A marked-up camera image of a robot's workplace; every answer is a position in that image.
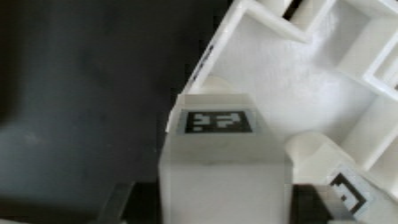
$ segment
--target white structure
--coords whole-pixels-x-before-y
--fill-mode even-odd
[[[363,223],[398,222],[395,159],[398,155],[398,2],[395,0],[304,0],[292,21],[286,21],[281,15],[290,3],[292,1],[276,0],[235,1],[187,83],[171,113],[160,164],[167,223],[180,222],[173,218],[181,217],[180,213],[174,216],[174,209],[194,217],[190,219],[185,216],[181,222],[196,222],[203,218],[201,215],[208,214],[210,210],[196,210],[196,204],[190,204],[196,202],[187,201],[194,197],[192,191],[199,191],[201,188],[190,185],[194,177],[189,173],[212,176],[213,171],[210,173],[210,169],[199,169],[197,164],[206,163],[205,161],[213,158],[212,155],[219,160],[238,155],[229,154],[228,151],[228,147],[235,148],[235,143],[238,145],[238,138],[231,138],[231,144],[229,140],[222,140],[222,144],[212,145],[210,135],[199,135],[197,140],[194,137],[180,136],[176,125],[181,123],[178,120],[181,109],[185,107],[196,110],[220,109],[233,104],[226,95],[224,101],[208,94],[235,94],[229,95],[231,99],[236,94],[247,94],[247,100],[235,98],[242,102],[238,107],[252,100],[251,107],[256,105],[254,111],[261,124],[265,120],[276,138],[283,142],[292,139],[288,153],[293,159],[293,183],[331,184],[336,179],[332,184],[336,192],[347,200],[347,207]],[[208,122],[205,117],[199,116],[197,119]],[[226,149],[220,153],[212,154],[203,150],[194,152],[194,148],[217,149],[219,145]],[[228,173],[233,169],[215,171],[215,174],[217,172]],[[272,174],[256,170],[252,175],[265,177]],[[341,180],[350,183],[350,186],[340,183]],[[224,186],[229,181],[240,182],[238,178],[226,180],[220,185],[212,185],[220,182],[217,178],[206,181],[203,194],[212,192],[215,196],[219,192],[224,195],[238,191],[238,189],[220,190],[228,189]],[[251,186],[245,186],[245,191],[244,188],[240,190],[251,192]],[[187,193],[185,199],[173,196],[176,192]],[[364,202],[364,206],[359,209],[352,192],[361,193],[359,201]],[[212,204],[212,199],[203,198],[197,203],[205,208],[206,204],[220,207],[222,202]],[[233,205],[222,211],[233,215],[247,212],[238,211]],[[245,215],[233,216],[233,220],[247,217]],[[261,218],[265,217],[260,215],[249,221],[258,223]],[[201,223],[224,223],[226,220],[219,216],[210,222],[206,220]]]
[[[160,185],[165,224],[288,224],[292,161],[247,95],[180,95]]]

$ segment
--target black gap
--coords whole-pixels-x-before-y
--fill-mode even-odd
[[[283,18],[284,18],[286,20],[292,20],[293,15],[295,15],[295,12],[297,12],[297,9],[299,9],[299,7],[300,7],[300,4],[302,4],[302,0],[293,0],[293,1],[292,1],[288,10],[286,10],[284,15],[283,15]]]

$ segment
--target white block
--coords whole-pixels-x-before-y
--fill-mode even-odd
[[[245,111],[254,132],[185,133],[189,111],[231,110]],[[180,96],[174,114],[160,159],[165,224],[288,223],[292,161],[247,95]]]

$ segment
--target dark background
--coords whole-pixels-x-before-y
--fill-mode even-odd
[[[157,179],[181,91],[228,0],[0,1],[0,217],[94,219]]]

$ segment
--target black surface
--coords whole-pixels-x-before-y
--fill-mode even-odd
[[[0,216],[85,223],[116,183],[157,179],[174,97],[228,6],[0,1]]]
[[[290,224],[327,224],[332,215],[313,185],[293,185]]]

